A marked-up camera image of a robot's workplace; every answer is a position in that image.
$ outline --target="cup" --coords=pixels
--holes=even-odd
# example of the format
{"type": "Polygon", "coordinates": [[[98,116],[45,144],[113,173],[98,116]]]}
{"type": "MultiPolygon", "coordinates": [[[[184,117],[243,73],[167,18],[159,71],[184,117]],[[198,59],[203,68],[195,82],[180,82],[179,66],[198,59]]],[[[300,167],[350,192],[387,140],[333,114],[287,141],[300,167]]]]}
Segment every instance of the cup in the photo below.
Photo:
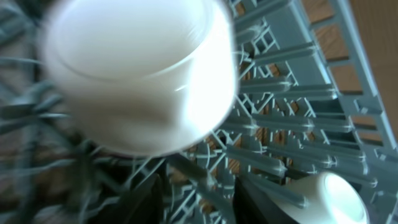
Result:
{"type": "Polygon", "coordinates": [[[232,24],[219,0],[64,0],[44,22],[40,57],[90,139],[117,154],[164,156],[229,114],[232,24]]]}
{"type": "Polygon", "coordinates": [[[304,195],[308,207],[297,208],[285,201],[272,200],[299,223],[369,223],[368,211],[361,197],[345,179],[334,173],[322,172],[295,180],[285,187],[304,195]]]}

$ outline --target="dish rack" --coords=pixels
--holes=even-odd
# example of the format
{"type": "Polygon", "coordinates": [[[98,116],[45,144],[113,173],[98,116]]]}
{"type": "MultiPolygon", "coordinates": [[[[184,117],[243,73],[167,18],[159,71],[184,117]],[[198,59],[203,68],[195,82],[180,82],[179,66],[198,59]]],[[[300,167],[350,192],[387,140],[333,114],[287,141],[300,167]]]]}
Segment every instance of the dish rack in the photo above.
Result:
{"type": "Polygon", "coordinates": [[[0,223],[86,223],[155,172],[163,177],[165,223],[234,223],[237,174],[300,207],[304,197],[281,185],[323,170],[351,183],[374,223],[398,223],[397,144],[347,0],[329,0],[334,14],[314,23],[299,0],[226,1],[238,44],[236,104],[208,138],[165,158],[115,156],[79,134],[40,74],[33,2],[0,5],[0,194],[7,196],[0,223]],[[328,26],[338,27],[347,57],[325,58],[315,33],[328,26]],[[332,71],[346,66],[361,91],[339,90],[332,71]],[[40,176],[58,181],[53,199],[38,201],[52,189],[40,176]]]}

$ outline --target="dishwasher rack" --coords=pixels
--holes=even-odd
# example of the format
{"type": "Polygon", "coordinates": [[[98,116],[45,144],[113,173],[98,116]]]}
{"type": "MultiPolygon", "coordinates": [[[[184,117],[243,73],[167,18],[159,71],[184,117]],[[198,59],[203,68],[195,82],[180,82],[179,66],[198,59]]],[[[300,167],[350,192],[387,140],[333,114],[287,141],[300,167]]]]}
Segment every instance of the dishwasher rack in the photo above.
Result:
{"type": "MultiPolygon", "coordinates": [[[[166,180],[165,223],[234,223],[230,201],[237,174],[299,207],[303,197],[290,197],[280,185],[323,170],[353,185],[374,223],[398,223],[397,143],[347,0],[329,0],[334,15],[312,24],[299,0],[226,0],[234,16],[241,80],[231,115],[191,149],[144,159],[104,153],[84,136],[65,132],[64,123],[73,122],[68,113],[53,110],[62,107],[62,97],[41,76],[35,57],[40,17],[30,12],[40,7],[21,2],[0,5],[0,49],[15,42],[22,46],[19,55],[0,53],[0,69],[20,72],[1,76],[0,139],[22,136],[18,153],[0,159],[0,175],[15,177],[12,189],[20,196],[15,207],[0,211],[1,223],[14,216],[62,217],[65,209],[85,223],[154,172],[166,180]],[[331,25],[339,27],[347,57],[325,58],[315,31],[331,25]],[[331,69],[347,65],[362,91],[338,89],[331,69]],[[48,150],[63,156],[37,160],[49,142],[48,150]],[[35,176],[60,167],[78,171],[67,202],[38,204],[35,176]],[[129,172],[119,178],[113,169],[129,172]]],[[[6,143],[0,144],[1,152],[6,143]]]]}

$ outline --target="glossy white surface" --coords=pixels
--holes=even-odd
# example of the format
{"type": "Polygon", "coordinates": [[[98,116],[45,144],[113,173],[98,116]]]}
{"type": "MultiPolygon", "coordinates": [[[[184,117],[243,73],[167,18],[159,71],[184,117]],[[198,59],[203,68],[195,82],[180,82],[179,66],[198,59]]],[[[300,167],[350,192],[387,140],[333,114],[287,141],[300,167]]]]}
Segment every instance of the glossy white surface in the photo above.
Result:
{"type": "Polygon", "coordinates": [[[296,180],[285,187],[308,199],[308,207],[304,209],[273,199],[299,223],[369,223],[368,212],[361,197],[347,181],[334,173],[322,172],[296,180]]]}
{"type": "Polygon", "coordinates": [[[228,115],[238,88],[231,19],[219,0],[61,1],[42,60],[86,135],[160,156],[228,115]]]}

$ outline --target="white cup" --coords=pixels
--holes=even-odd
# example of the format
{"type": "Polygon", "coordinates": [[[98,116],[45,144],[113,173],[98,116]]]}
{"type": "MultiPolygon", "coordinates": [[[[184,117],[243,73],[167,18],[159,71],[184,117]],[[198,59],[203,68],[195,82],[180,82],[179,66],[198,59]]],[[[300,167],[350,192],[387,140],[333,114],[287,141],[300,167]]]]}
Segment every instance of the white cup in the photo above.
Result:
{"type": "Polygon", "coordinates": [[[368,211],[355,189],[340,176],[322,172],[285,186],[304,195],[308,207],[297,208],[291,203],[272,200],[286,214],[303,224],[366,224],[368,211]]]}
{"type": "Polygon", "coordinates": [[[44,24],[44,70],[85,134],[113,152],[161,156],[203,139],[238,88],[219,0],[69,0],[44,24]]]}

